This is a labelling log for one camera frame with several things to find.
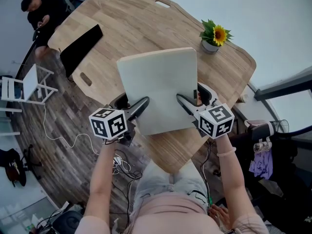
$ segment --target wooden table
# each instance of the wooden table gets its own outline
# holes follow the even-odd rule
[[[200,47],[202,24],[170,0],[86,0],[57,29],[48,45],[62,51],[96,24],[104,36],[74,71],[73,79],[84,94],[103,105],[124,92],[116,66],[124,56],[192,47],[197,51],[198,81],[213,88],[229,107],[256,67],[245,50],[229,42],[215,55],[205,54]],[[174,173],[206,140],[196,129],[153,136],[137,131],[133,146],[149,152],[156,164]]]

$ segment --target purple cloth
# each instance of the purple cloth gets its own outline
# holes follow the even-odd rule
[[[271,149],[267,152],[254,154],[254,160],[250,163],[249,172],[255,177],[261,175],[262,178],[269,179],[273,173],[273,160]]]

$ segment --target white chair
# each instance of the white chair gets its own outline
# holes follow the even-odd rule
[[[46,76],[43,78],[43,80],[40,82],[38,82],[37,69],[40,69],[41,72],[47,73]],[[52,95],[52,93],[58,91],[56,88],[48,87],[46,82],[45,82],[45,80],[52,74],[54,74],[54,72],[34,64],[32,66],[32,68],[28,71],[27,75],[25,76],[25,78],[23,80],[17,80],[17,79],[8,78],[8,77],[2,77],[1,100],[27,102],[27,103],[44,105],[45,101]],[[24,99],[15,98],[15,94],[14,94],[14,83],[15,82],[23,83]],[[45,98],[41,102],[29,100],[30,96],[38,88],[45,89]]]

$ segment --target white flower pot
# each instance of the white flower pot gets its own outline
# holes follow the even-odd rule
[[[203,40],[201,41],[201,46],[203,47],[203,50],[210,55],[215,54],[220,48],[220,46],[212,46],[207,41]]]

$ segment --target hand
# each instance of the hand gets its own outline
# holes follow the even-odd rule
[[[208,209],[208,212],[209,216],[217,223],[219,227],[222,222],[226,229],[231,229],[229,210],[227,208],[218,207],[213,204],[211,208]]]
[[[43,27],[44,25],[46,25],[50,20],[50,16],[49,15],[45,15],[43,18],[42,18],[42,25],[41,27]]]

